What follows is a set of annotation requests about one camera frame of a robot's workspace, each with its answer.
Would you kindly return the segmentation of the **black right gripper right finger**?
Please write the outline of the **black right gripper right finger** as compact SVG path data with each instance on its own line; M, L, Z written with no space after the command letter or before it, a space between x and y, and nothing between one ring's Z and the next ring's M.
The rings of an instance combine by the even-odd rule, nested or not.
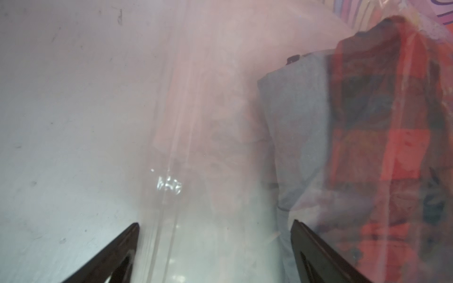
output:
M295 220L291 244L302 283L370 283L307 225Z

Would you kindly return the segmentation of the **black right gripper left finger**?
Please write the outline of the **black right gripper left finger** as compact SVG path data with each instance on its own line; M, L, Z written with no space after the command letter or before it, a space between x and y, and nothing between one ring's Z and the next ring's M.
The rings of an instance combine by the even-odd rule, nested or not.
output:
M128 226L63 283L130 283L140 225Z

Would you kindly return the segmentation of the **red black plaid shirt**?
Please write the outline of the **red black plaid shirt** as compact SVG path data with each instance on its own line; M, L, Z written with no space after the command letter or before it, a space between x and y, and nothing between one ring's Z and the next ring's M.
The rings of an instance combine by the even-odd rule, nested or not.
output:
M451 65L401 16L329 57L331 200L316 231L375 283L453 280Z

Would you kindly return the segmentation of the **clear plastic vacuum bag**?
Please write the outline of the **clear plastic vacuum bag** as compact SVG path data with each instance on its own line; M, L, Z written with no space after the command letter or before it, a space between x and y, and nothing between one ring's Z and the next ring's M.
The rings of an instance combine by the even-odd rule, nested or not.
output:
M291 227L297 220L321 237L316 228L331 200L330 138L322 175L288 214L278 212L274 149L258 81L302 55L334 52L340 41L393 16L449 50L446 72L453 77L451 14L443 25L431 5L185 1L151 143L145 280L302 283Z

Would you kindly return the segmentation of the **grey shirt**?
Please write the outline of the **grey shirt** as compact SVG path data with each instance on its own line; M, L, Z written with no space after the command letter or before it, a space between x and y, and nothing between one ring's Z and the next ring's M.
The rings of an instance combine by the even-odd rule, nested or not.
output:
M328 62L333 50L302 55L258 81L274 149L278 212L288 214L329 158Z

